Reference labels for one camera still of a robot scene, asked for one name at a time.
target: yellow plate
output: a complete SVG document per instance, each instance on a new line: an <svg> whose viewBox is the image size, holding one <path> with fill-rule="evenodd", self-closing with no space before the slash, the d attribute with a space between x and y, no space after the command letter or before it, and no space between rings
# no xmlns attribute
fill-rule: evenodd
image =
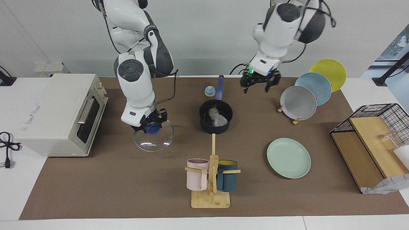
<svg viewBox="0 0 409 230"><path fill-rule="evenodd" d="M331 83L332 92L339 90L346 80L346 70L344 66L332 59L317 61L311 66L310 72L324 75Z"/></svg>

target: dish towel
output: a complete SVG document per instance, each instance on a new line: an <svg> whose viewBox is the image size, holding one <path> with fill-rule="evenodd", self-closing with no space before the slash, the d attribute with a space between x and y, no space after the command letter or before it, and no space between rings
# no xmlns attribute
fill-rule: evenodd
<svg viewBox="0 0 409 230"><path fill-rule="evenodd" d="M375 188L361 187L362 194L387 194L409 187L409 174L397 175L382 180Z"/></svg>

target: pink mug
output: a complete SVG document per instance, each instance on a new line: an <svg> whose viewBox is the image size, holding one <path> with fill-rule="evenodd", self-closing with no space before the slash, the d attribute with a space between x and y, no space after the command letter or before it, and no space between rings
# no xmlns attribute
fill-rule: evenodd
<svg viewBox="0 0 409 230"><path fill-rule="evenodd" d="M186 187L192 191L203 191L207 189L207 171L209 170L209 160L206 159L189 159L187 166L201 169L202 172L193 172L187 170Z"/></svg>

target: small blue round object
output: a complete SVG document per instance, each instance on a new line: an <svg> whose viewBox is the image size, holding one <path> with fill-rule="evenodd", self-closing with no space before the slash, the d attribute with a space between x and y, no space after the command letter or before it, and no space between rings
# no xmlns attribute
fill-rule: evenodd
<svg viewBox="0 0 409 230"><path fill-rule="evenodd" d="M309 89L317 98L317 106L325 104L331 97L331 83L319 73L305 73L297 79L295 85Z"/></svg>
<svg viewBox="0 0 409 230"><path fill-rule="evenodd" d="M156 122L152 122L146 125L145 132L150 135L155 135L159 132L160 125Z"/></svg>
<svg viewBox="0 0 409 230"><path fill-rule="evenodd" d="M216 89L213 86L208 86L204 90L204 94L208 97L212 97L216 94Z"/></svg>

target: teal mug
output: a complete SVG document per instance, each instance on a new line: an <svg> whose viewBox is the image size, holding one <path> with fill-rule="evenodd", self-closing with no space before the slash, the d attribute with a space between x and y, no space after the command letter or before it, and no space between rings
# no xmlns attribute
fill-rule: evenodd
<svg viewBox="0 0 409 230"><path fill-rule="evenodd" d="M225 170L237 169L237 162L234 160L220 160L217 168L217 190L222 192L234 192L237 187L237 173L223 174Z"/></svg>

